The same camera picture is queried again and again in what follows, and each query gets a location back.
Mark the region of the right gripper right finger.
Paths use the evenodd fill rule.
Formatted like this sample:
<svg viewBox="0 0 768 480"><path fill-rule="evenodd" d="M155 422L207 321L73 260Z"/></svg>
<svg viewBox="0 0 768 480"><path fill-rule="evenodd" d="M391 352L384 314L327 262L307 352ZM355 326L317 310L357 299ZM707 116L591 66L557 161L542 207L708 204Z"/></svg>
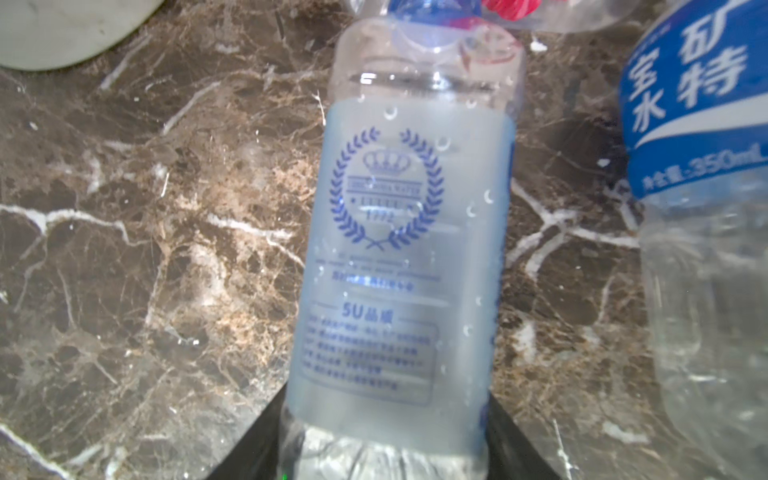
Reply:
<svg viewBox="0 0 768 480"><path fill-rule="evenodd" d="M486 415L488 480L560 480L512 417L491 394Z"/></svg>

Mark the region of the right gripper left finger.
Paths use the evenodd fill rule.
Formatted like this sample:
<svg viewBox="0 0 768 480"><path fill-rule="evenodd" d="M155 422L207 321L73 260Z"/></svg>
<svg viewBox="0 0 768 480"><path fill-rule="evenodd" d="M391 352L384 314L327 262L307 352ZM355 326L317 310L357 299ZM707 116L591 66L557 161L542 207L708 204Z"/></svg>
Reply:
<svg viewBox="0 0 768 480"><path fill-rule="evenodd" d="M207 480L274 480L278 478L280 415L287 385L277 392L255 422Z"/></svg>

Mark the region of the soda water bottle blue cap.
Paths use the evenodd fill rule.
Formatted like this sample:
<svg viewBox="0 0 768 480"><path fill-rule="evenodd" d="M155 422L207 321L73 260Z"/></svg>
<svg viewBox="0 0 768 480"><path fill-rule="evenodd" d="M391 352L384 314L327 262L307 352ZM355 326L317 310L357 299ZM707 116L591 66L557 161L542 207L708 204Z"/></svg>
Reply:
<svg viewBox="0 0 768 480"><path fill-rule="evenodd" d="M483 479L525 51L391 1L331 69L277 474Z"/></svg>

